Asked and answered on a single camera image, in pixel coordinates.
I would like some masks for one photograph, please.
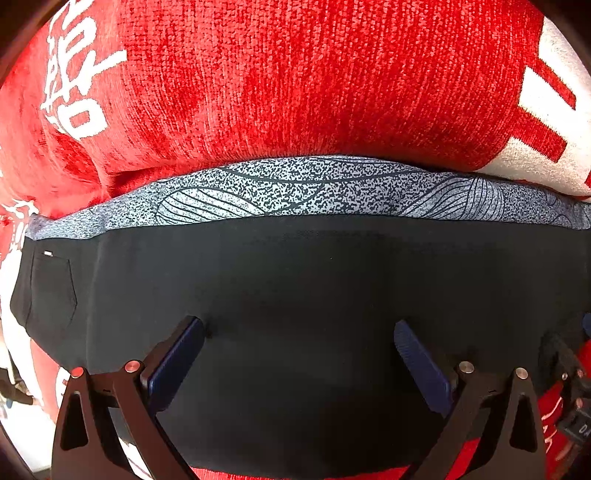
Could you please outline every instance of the pants pocket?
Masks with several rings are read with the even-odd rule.
[[[31,269],[31,310],[26,329],[32,338],[62,336],[72,322],[77,300],[67,258],[35,253]]]

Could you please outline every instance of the silver bolt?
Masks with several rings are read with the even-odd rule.
[[[529,377],[527,370],[521,367],[515,369],[515,375],[517,375],[522,380],[525,380],[527,377]]]
[[[137,360],[131,360],[125,364],[125,371],[129,374],[137,372],[141,364]]]
[[[472,365],[470,362],[460,362],[460,372],[463,372],[465,374],[471,374],[473,371],[474,365]]]
[[[74,370],[72,370],[72,378],[80,378],[82,375],[84,375],[84,369],[82,367],[76,367]]]

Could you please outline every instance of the red fabric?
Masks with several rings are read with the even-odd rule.
[[[471,171],[511,137],[556,163],[567,139],[519,105],[526,67],[578,105],[539,58],[543,26],[527,0],[77,0],[0,90],[0,203],[35,200],[57,218],[163,177],[287,155]],[[70,40],[80,51],[54,69]],[[567,193],[591,194],[583,160]]]

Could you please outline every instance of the black trousers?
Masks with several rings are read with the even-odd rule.
[[[90,372],[143,358],[187,314],[203,319],[213,336],[159,415],[189,464],[346,476],[413,461],[441,428],[393,347],[400,319],[453,362],[524,367],[548,388],[544,332],[584,341],[590,235],[301,216],[27,240],[11,306],[57,362]]]

